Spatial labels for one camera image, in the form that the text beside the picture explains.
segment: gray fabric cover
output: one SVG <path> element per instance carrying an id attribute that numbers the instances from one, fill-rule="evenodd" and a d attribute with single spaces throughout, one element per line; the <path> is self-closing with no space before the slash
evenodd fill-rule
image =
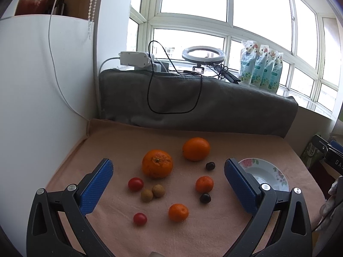
<path id="1" fill-rule="evenodd" d="M 271 134 L 284 138 L 298 111 L 293 97 L 203 77 L 197 107 L 153 113 L 146 100 L 151 72 L 105 70 L 99 77 L 101 118 L 154 129 Z M 193 108 L 200 77 L 155 73 L 149 102 L 157 112 Z"/>

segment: white plate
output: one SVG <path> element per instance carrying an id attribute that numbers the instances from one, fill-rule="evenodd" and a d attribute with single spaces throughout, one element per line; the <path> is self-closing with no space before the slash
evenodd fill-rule
<path id="1" fill-rule="evenodd" d="M 285 175 L 270 162 L 259 158 L 246 158 L 239 164 L 245 172 L 252 174 L 259 184 L 267 183 L 274 190 L 289 191 Z"/>

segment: smooth orange fruit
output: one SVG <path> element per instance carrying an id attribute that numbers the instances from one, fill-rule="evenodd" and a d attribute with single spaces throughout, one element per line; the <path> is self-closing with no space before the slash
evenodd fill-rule
<path id="1" fill-rule="evenodd" d="M 182 154 L 191 161 L 203 160 L 210 153 L 210 144 L 203 138 L 189 139 L 182 147 Z"/>
<path id="2" fill-rule="evenodd" d="M 195 189 L 200 193 L 209 193 L 213 189 L 214 182 L 209 176 L 202 176 L 197 179 Z"/>
<path id="3" fill-rule="evenodd" d="M 189 215 L 188 208 L 183 204 L 171 205 L 168 211 L 170 220 L 174 222 L 184 221 Z"/>
<path id="4" fill-rule="evenodd" d="M 172 157 L 161 150 L 152 150 L 147 152 L 142 160 L 142 171 L 144 175 L 161 179 L 168 176 L 173 169 Z"/>

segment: red tomato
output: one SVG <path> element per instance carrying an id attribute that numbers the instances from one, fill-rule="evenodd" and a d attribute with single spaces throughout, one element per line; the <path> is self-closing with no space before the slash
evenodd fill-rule
<path id="1" fill-rule="evenodd" d="M 133 222 L 137 225 L 137 226 L 143 226 L 145 225 L 145 223 L 148 221 L 147 217 L 145 214 L 142 214 L 141 212 L 135 214 L 133 216 Z"/>
<path id="2" fill-rule="evenodd" d="M 139 191 L 143 188 L 144 183 L 140 178 L 132 178 L 128 182 L 128 187 L 131 191 Z"/>

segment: detergent pouch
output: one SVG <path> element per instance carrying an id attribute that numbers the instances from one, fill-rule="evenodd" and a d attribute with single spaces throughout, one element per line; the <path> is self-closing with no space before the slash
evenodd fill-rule
<path id="1" fill-rule="evenodd" d="M 242 44 L 244 48 L 241 50 L 241 68 L 239 69 L 238 78 L 241 80 L 240 84 L 249 85 L 260 44 L 252 40 L 242 41 Z"/>
<path id="2" fill-rule="evenodd" d="M 276 54 L 277 54 L 277 51 L 275 49 L 271 49 L 271 48 L 268 49 L 268 58 L 265 64 L 265 69 L 263 71 L 261 85 L 260 85 L 261 89 L 268 90 L 270 76 L 272 74 L 272 69 L 274 67 Z"/>
<path id="3" fill-rule="evenodd" d="M 262 80 L 263 71 L 265 70 L 265 63 L 268 58 L 268 45 L 261 45 L 258 58 L 255 62 L 255 67 L 251 76 L 250 85 L 259 87 Z"/>
<path id="4" fill-rule="evenodd" d="M 270 81 L 268 85 L 268 91 L 272 93 L 276 93 L 279 83 L 280 83 L 280 77 L 282 73 L 282 58 L 283 58 L 283 53 L 277 53 L 274 67 L 272 69 L 272 73 L 270 75 Z"/>

